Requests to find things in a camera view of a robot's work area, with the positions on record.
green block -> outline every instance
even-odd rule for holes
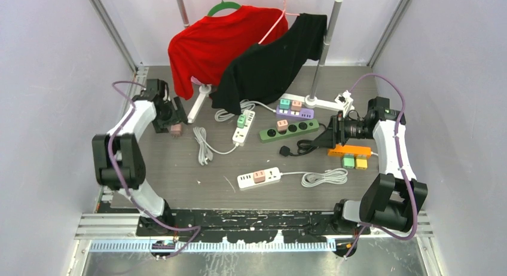
[[[286,131],[278,132],[275,128],[269,128],[259,132],[261,143],[274,142],[275,140],[283,140],[288,137],[300,136],[302,134],[312,133],[319,129],[319,122],[316,119],[308,119],[302,122],[295,122],[289,125]]]
[[[288,99],[280,99],[280,109],[289,110],[291,108],[291,101]]]
[[[345,154],[341,158],[341,166],[343,168],[355,168],[356,164],[354,161],[354,155],[353,154]]]
[[[245,127],[245,123],[246,123],[246,116],[243,114],[239,115],[238,123],[237,123],[238,128]]]

pink hanger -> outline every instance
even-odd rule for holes
[[[283,0],[282,15],[280,15],[280,17],[278,18],[278,20],[276,20],[276,22],[273,24],[273,27],[271,27],[271,29],[268,31],[268,33],[266,33],[266,35],[264,35],[264,37],[262,38],[262,40],[259,41],[259,44],[261,44],[262,42],[264,42],[264,40],[266,39],[266,37],[268,37],[268,35],[271,33],[271,31],[273,31],[273,29],[276,27],[276,25],[280,22],[280,20],[282,19],[282,17],[283,17],[284,14],[286,14],[286,15],[292,15],[292,16],[299,16],[299,14],[287,13],[287,12],[285,12],[286,10],[287,10],[287,0]]]

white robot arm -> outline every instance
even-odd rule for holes
[[[379,174],[361,201],[341,200],[335,206],[335,214],[345,222],[356,225],[359,222],[383,226],[388,229],[407,232],[412,227],[412,205],[408,187],[399,169],[398,151],[403,169],[414,193],[417,212],[426,196],[427,186],[416,180],[410,167],[405,146],[405,116],[401,117],[395,136],[395,120],[399,111],[389,108],[389,99],[376,97],[368,102],[364,119],[351,119],[343,111],[331,117],[328,129],[313,142],[313,146],[335,148],[345,145],[349,139],[374,139],[378,149]],[[399,150],[395,137],[399,140]],[[391,200],[397,192],[403,202]]]
[[[143,227],[155,229],[159,232],[164,230],[146,214],[149,212],[163,223],[174,223],[170,207],[163,198],[159,197],[146,180],[146,167],[139,149],[138,141],[150,123],[155,132],[167,133],[171,125],[186,122],[186,114],[181,106],[179,98],[170,100],[165,96],[167,83],[159,79],[149,79],[146,82],[146,90],[140,95],[134,96],[134,106],[126,113],[121,121],[106,134],[95,135],[92,140],[93,159],[97,182],[105,185],[113,191],[118,191],[129,200],[133,197],[136,203],[144,208],[140,211],[139,219]],[[107,144],[119,126],[129,117],[121,127],[113,140],[113,153],[125,179],[129,193],[121,185],[117,172],[112,167],[107,152]]]

green power strip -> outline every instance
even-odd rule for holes
[[[308,119],[302,122],[295,122],[289,125],[286,131],[278,132],[276,128],[269,128],[259,132],[261,143],[274,142],[276,140],[287,139],[288,137],[300,136],[302,134],[312,133],[319,129],[319,122],[316,119]]]

gray cable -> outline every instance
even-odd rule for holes
[[[303,174],[301,178],[301,185],[305,188],[312,188],[323,183],[342,185],[347,182],[347,175],[349,172],[345,168],[335,168],[334,170],[327,170],[324,173],[295,171],[292,173],[282,173],[282,176],[287,174]]]
[[[206,165],[209,161],[213,160],[212,151],[216,152],[219,155],[226,155],[232,153],[239,145],[234,145],[234,147],[228,152],[219,152],[206,142],[206,129],[201,127],[194,127],[194,134],[196,136],[196,141],[199,144],[199,153],[197,155],[197,160],[201,165]]]
[[[276,110],[269,108],[265,104],[263,104],[261,102],[257,102],[257,101],[242,100],[241,102],[239,102],[239,105],[241,107],[241,113],[245,110],[252,111],[255,108],[255,105],[263,106],[266,109],[272,111],[273,113],[276,113]],[[234,117],[234,114],[229,114],[224,109],[220,109],[220,110],[216,111],[216,113],[215,113],[215,121],[217,121],[217,122],[225,122],[225,121],[231,119],[232,117]]]

